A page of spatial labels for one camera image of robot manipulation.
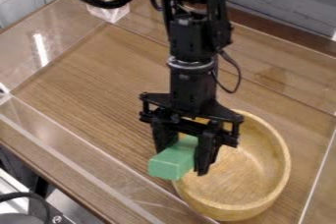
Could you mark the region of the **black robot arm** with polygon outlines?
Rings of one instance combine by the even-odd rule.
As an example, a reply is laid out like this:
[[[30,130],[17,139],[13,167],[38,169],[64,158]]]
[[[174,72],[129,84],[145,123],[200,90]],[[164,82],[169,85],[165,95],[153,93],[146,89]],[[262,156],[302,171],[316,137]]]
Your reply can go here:
[[[140,120],[150,125],[154,147],[162,152],[178,135],[197,138],[194,171],[209,172],[218,149],[238,145],[244,117],[216,100],[217,59],[226,58],[232,25],[225,0],[161,0],[153,7],[162,12],[169,41],[166,65],[169,91],[142,93]]]

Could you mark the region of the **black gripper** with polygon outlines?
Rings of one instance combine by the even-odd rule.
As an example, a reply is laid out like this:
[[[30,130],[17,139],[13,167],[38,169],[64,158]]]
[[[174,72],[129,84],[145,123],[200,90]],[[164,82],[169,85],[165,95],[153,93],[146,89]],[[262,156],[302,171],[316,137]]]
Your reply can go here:
[[[168,93],[144,92],[138,98],[141,122],[152,127],[156,152],[178,140],[178,134],[198,139],[194,153],[194,171],[209,172],[222,145],[237,147],[240,114],[216,101],[216,70],[172,69]]]

